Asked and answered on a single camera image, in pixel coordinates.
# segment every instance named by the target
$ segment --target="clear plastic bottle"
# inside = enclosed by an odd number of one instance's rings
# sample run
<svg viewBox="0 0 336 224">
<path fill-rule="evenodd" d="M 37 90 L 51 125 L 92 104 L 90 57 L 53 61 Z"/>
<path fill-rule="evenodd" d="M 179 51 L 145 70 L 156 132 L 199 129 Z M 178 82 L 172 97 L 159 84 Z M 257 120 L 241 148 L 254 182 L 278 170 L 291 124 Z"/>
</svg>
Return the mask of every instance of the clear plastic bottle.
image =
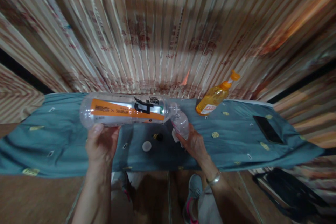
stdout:
<svg viewBox="0 0 336 224">
<path fill-rule="evenodd" d="M 189 137 L 189 121 L 187 116 L 179 109 L 170 120 L 177 133 L 179 133 L 185 140 Z"/>
<path fill-rule="evenodd" d="M 96 123 L 115 127 L 133 123 L 165 123 L 180 110 L 165 96 L 90 93 L 80 105 L 80 121 L 87 129 Z"/>
<path fill-rule="evenodd" d="M 232 82 L 239 80 L 239 78 L 240 75 L 232 70 L 229 80 L 210 88 L 197 105 L 196 112 L 201 116 L 209 115 L 229 95 L 229 88 L 231 87 Z"/>
</svg>

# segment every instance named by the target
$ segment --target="sneaker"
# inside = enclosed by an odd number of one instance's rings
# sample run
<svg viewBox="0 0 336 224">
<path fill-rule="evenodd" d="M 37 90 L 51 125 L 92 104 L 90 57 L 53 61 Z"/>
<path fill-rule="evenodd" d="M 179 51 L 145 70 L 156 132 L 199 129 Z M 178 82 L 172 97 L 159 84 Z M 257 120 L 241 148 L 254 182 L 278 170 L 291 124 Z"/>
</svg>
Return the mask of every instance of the sneaker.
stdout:
<svg viewBox="0 0 336 224">
<path fill-rule="evenodd" d="M 191 215 L 189 213 L 189 204 L 191 202 L 191 200 L 196 200 L 200 197 L 201 193 L 203 191 L 203 186 L 202 186 L 202 179 L 199 175 L 197 174 L 193 174 L 190 177 L 189 180 L 189 194 L 188 194 L 188 198 L 187 201 L 184 205 L 183 208 L 183 219 L 184 222 L 187 224 L 196 224 L 198 223 L 198 221 L 194 221 L 191 219 Z"/>
<path fill-rule="evenodd" d="M 115 172 L 111 184 L 116 183 L 117 180 L 119 180 L 119 182 L 121 183 L 121 189 L 127 195 L 128 201 L 131 201 L 131 197 L 129 194 L 131 183 L 128 179 L 127 173 L 125 171 Z"/>
</svg>

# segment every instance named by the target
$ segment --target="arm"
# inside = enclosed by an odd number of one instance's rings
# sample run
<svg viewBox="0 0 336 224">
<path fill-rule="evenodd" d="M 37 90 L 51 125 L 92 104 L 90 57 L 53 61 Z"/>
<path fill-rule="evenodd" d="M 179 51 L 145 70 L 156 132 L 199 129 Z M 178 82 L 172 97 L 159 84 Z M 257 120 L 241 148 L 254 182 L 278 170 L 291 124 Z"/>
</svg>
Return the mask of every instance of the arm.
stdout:
<svg viewBox="0 0 336 224">
<path fill-rule="evenodd" d="M 86 151 L 89 168 L 72 224 L 108 223 L 111 203 L 111 169 L 120 127 L 102 124 L 89 130 Z"/>
<path fill-rule="evenodd" d="M 196 159 L 208 181 L 214 180 L 218 169 L 211 160 L 204 145 L 203 137 L 189 124 L 189 138 L 185 140 L 177 134 L 189 154 Z M 219 181 L 211 186 L 213 196 L 223 223 L 257 223 L 246 204 L 220 174 Z"/>
</svg>

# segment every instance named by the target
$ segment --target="black phone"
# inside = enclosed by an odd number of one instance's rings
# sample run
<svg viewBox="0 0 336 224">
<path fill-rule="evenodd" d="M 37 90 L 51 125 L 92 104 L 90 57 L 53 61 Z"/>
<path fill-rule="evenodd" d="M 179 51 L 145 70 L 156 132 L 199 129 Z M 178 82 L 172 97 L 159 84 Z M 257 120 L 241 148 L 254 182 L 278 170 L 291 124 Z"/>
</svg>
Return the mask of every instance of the black phone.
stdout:
<svg viewBox="0 0 336 224">
<path fill-rule="evenodd" d="M 285 144 L 279 137 L 279 135 L 275 132 L 275 130 L 273 129 L 272 125 L 269 123 L 266 117 L 255 115 L 253 116 L 253 118 L 255 119 L 260 130 L 262 131 L 262 133 L 269 142 L 273 142 L 276 144 Z"/>
</svg>

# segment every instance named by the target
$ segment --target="bracelet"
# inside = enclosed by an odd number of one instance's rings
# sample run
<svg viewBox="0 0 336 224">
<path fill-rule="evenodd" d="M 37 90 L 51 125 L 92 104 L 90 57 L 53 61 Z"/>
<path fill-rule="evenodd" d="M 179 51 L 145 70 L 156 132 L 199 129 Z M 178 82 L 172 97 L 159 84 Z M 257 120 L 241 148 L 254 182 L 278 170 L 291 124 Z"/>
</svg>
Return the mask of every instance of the bracelet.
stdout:
<svg viewBox="0 0 336 224">
<path fill-rule="evenodd" d="M 218 171 L 216 174 L 216 177 L 212 181 L 209 181 L 208 179 L 206 179 L 206 182 L 208 183 L 209 186 L 213 186 L 214 184 L 218 183 L 220 177 L 221 177 L 221 172 Z"/>
</svg>

